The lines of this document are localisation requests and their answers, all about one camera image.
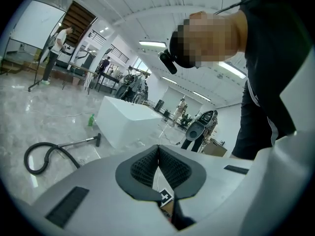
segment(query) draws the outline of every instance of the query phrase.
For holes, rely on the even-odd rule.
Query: table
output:
[[[99,84],[98,81],[97,81],[97,82],[96,82],[96,85],[95,85],[95,88],[96,88],[96,87],[97,87],[97,84],[99,84],[98,92],[99,92],[99,90],[100,90],[100,87],[103,86],[103,81],[104,81],[105,78],[107,78],[107,79],[109,79],[109,80],[115,82],[114,85],[113,85],[113,87],[108,87],[108,86],[105,86],[105,87],[110,88],[110,89],[111,89],[111,91],[110,91],[111,93],[112,93],[113,90],[116,90],[114,87],[115,87],[116,83],[119,83],[119,80],[116,79],[116,78],[114,78],[114,77],[112,77],[112,76],[110,76],[110,75],[108,75],[108,74],[106,74],[106,73],[101,73],[101,75],[103,76],[102,82]]]
[[[78,65],[76,65],[76,64],[74,64],[74,63],[69,62],[68,64],[71,65],[71,67],[74,68],[73,71],[67,70],[67,71],[68,71],[67,73],[68,73],[70,76],[72,76],[72,77],[75,77],[75,78],[78,78],[78,79],[81,79],[81,80],[86,80],[86,79],[88,78],[88,76],[85,76],[85,77],[84,77],[84,76],[80,76],[80,75],[75,74],[75,73],[74,73],[75,69],[80,69],[80,70],[85,71],[86,73],[91,73],[91,74],[93,74],[93,75],[96,75],[96,74],[97,74],[97,73],[95,73],[95,72],[90,71],[89,69],[86,69],[86,68],[84,68],[84,67],[78,66]],[[89,81],[87,81],[86,86],[85,86],[85,89],[84,89],[84,90],[86,90],[86,89],[88,88],[88,94],[90,94],[90,87],[89,87],[89,84],[90,84],[90,82],[92,81],[92,79],[93,79],[93,76],[91,76],[91,78],[89,78]],[[66,84],[66,80],[63,80],[63,89],[64,89],[64,87],[65,87],[65,84]]]

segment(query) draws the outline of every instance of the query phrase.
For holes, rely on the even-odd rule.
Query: green bottle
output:
[[[90,119],[89,119],[89,124],[88,124],[89,127],[93,126],[93,121],[94,121],[94,114],[92,114]]]

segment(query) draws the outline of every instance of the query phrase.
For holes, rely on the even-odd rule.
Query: white box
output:
[[[144,105],[105,96],[96,123],[114,148],[121,148],[147,137],[162,117]]]

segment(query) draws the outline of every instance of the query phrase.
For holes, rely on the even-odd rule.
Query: glossy floor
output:
[[[24,166],[27,148],[39,142],[61,144],[95,136],[100,132],[99,128],[96,124],[92,127],[87,124],[91,114],[97,114],[105,95],[95,90],[91,90],[88,95],[82,87],[71,84],[62,90],[62,81],[54,79],[49,86],[39,84],[28,92],[28,86],[32,83],[33,74],[27,72],[0,76],[1,178],[13,196],[29,204],[76,168],[64,155],[54,152],[47,171],[33,176]],[[86,164],[144,146],[174,145],[183,142],[184,136],[184,131],[170,127],[162,120],[150,135],[139,137],[120,150],[111,147],[104,137],[100,147],[95,147],[93,141],[65,149],[80,164]],[[34,150],[29,160],[31,168],[39,169],[42,166],[47,149],[42,147]]]

